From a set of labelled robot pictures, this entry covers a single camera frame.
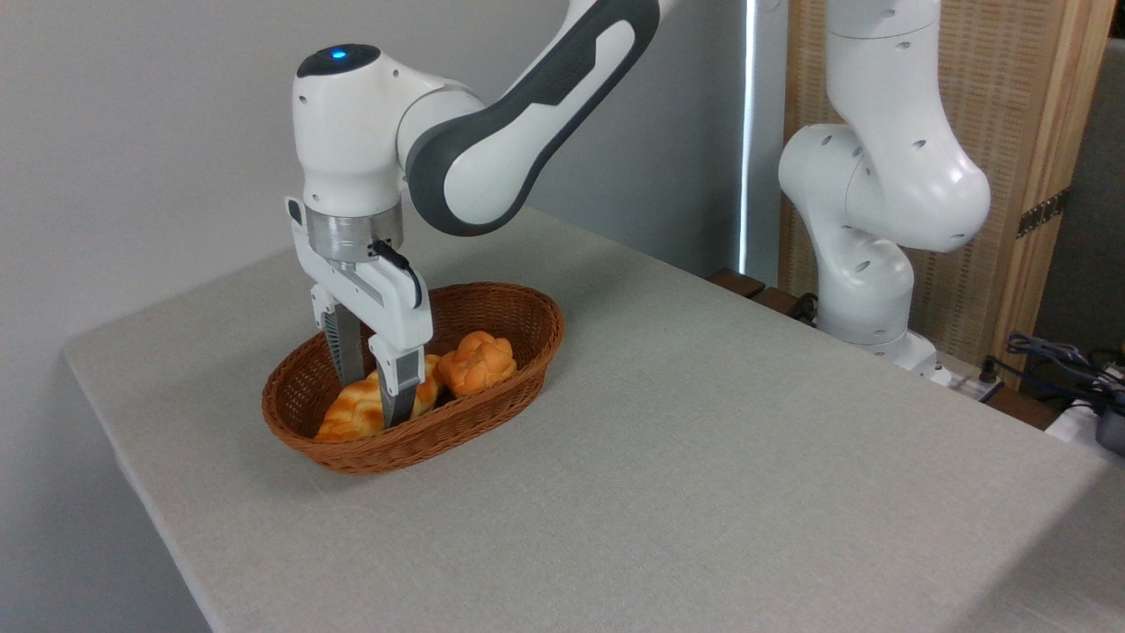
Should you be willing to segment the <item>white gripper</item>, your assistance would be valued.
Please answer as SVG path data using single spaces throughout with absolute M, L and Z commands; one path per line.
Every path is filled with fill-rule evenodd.
M 320 214 L 287 198 L 294 248 L 312 278 L 312 304 L 342 388 L 364 380 L 363 345 L 377 361 L 382 428 L 410 421 L 433 336 L 429 295 L 400 253 L 378 239 L 376 216 Z M 360 322 L 371 331 L 361 336 Z

